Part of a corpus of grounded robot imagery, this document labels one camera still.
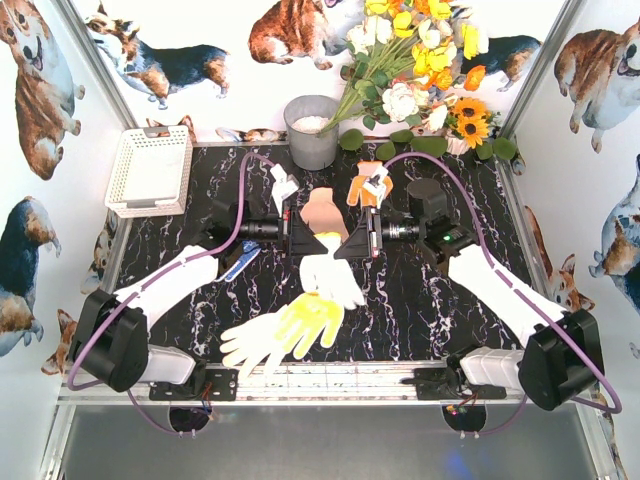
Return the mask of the white glove orange cuff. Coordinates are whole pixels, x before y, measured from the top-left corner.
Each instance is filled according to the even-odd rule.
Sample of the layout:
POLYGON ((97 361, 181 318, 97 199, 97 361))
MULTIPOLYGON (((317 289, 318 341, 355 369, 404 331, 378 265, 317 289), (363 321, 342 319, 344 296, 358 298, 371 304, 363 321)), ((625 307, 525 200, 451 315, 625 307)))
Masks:
POLYGON ((318 294, 347 310, 364 306, 365 297, 348 261, 334 257, 342 243, 341 235, 337 232, 325 232, 316 234, 315 239, 327 252, 302 258, 299 275, 303 291, 318 294))

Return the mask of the yellow palm glove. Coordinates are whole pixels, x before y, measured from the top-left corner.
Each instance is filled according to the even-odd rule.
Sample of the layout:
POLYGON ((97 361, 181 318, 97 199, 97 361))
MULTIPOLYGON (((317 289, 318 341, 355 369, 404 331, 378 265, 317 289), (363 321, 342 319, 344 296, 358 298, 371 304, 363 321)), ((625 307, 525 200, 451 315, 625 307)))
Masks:
POLYGON ((275 333, 282 348, 303 359, 316 341, 322 348, 330 348, 344 320, 344 307, 318 294, 303 293, 289 304, 275 333))

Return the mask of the blue dotted glove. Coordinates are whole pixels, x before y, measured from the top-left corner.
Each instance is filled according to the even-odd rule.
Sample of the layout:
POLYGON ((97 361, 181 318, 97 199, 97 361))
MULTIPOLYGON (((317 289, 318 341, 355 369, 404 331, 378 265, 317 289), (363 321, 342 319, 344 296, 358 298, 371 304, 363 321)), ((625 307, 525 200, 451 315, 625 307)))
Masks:
POLYGON ((251 240, 243 240, 237 248, 224 260, 220 261, 222 268, 218 281, 230 283, 234 281, 260 254, 259 244, 251 240))

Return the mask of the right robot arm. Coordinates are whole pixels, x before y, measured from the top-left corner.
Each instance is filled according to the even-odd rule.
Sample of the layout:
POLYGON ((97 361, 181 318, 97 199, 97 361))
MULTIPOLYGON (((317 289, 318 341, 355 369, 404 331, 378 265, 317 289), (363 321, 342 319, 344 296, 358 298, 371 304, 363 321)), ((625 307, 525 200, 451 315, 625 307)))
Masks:
POLYGON ((411 243, 429 265, 484 303, 520 346, 470 346, 450 355, 447 362, 464 383, 516 390, 553 411, 603 376, 598 325, 588 311, 564 309, 500 264, 476 233, 451 220, 447 197, 435 180, 410 182, 409 212, 396 220, 384 218, 382 202, 390 185, 383 172, 352 180, 346 202, 360 206, 362 215, 335 256, 376 257, 387 242, 411 243))

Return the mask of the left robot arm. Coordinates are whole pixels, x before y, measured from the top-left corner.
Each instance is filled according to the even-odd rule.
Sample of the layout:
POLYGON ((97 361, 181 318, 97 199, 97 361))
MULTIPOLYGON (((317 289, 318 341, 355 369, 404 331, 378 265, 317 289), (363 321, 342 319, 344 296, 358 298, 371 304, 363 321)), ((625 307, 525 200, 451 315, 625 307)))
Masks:
POLYGON ((95 384, 118 393, 146 383, 171 396, 199 395, 205 388, 205 361, 151 344, 150 332, 186 296, 230 273, 245 241, 276 243, 294 256, 328 251, 295 208, 254 218, 247 202, 215 203, 193 239, 166 265, 114 293, 97 289, 87 297, 69 348, 68 388, 81 390, 76 376, 85 371, 95 384))

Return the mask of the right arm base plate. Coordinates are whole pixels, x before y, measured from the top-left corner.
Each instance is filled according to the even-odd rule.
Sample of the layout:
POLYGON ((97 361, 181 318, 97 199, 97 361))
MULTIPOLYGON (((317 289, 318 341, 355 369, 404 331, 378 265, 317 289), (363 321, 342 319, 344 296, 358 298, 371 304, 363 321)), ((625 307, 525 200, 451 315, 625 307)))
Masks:
POLYGON ((400 383, 415 389, 419 400, 503 400, 504 387, 471 384, 462 370, 462 358, 452 355, 433 364, 414 368, 400 383))

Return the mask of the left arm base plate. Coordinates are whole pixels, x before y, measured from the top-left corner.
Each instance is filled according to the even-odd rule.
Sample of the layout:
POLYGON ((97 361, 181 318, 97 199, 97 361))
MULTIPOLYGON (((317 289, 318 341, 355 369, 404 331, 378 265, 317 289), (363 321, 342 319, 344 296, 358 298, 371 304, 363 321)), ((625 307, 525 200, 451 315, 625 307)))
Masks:
POLYGON ((152 401, 234 401, 238 371, 198 364, 184 384, 157 382, 149 390, 152 401))

